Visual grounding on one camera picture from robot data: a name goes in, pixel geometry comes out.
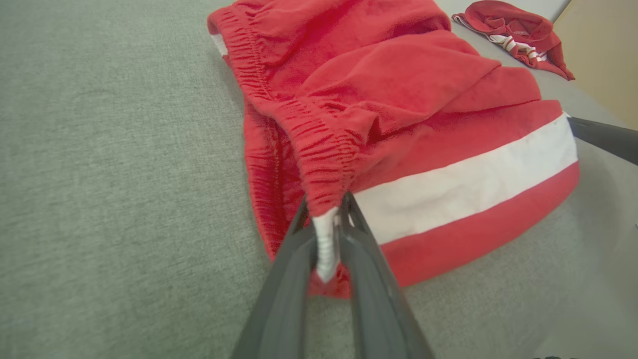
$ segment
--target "gray upholstery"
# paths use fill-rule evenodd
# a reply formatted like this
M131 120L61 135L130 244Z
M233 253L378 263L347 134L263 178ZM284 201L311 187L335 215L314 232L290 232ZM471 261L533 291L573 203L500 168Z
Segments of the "gray upholstery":
M242 94L205 26L228 3L0 4L0 358L231 353L269 263ZM573 84L535 75L567 112L615 121ZM542 223L406 290L438 358L531 358L638 218L634 169L579 151L579 188ZM308 358L353 356L348 302L310 299L308 326Z

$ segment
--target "red shorts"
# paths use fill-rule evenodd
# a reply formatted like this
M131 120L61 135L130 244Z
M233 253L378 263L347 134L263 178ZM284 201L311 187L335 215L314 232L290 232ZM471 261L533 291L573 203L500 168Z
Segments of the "red shorts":
M560 104L452 34L432 0L247 0L208 25L246 97L271 258L304 194L321 226L350 190L409 286L518 237L577 184ZM341 267L311 281L313 294L349 291Z

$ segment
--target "red cloth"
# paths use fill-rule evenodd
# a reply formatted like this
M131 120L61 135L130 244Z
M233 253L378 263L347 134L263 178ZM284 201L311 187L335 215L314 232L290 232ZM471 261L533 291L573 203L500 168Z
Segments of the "red cloth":
M304 194L321 217L351 190L408 286L513 240L577 183L560 104L480 57L432 0L242 0L208 26L245 94L271 258ZM347 271L311 292L349 296Z
M563 46L554 33L554 24L540 15L503 1L485 0L471 4L465 13L454 14L452 18L484 34L529 67L557 73L566 80L575 79L567 70ZM506 39L495 40L491 35L502 35Z

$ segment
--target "beige wall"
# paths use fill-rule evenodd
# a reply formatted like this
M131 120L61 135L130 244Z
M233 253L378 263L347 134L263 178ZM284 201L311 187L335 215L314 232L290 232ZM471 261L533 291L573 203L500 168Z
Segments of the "beige wall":
M636 14L637 0L572 0L554 30L574 82L638 130Z

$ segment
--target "gray fabric surface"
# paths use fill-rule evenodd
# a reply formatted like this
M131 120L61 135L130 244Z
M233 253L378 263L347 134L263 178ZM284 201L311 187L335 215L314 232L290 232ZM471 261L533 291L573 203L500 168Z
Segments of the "gray fabric surface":
M242 95L205 28L228 3L0 4L0 358L231 353L269 264ZM609 116L558 76L539 82L574 115ZM581 185L541 224L406 290L438 358L531 357L623 235L633 172L579 150ZM309 358L353 357L348 302L312 298L308 321Z

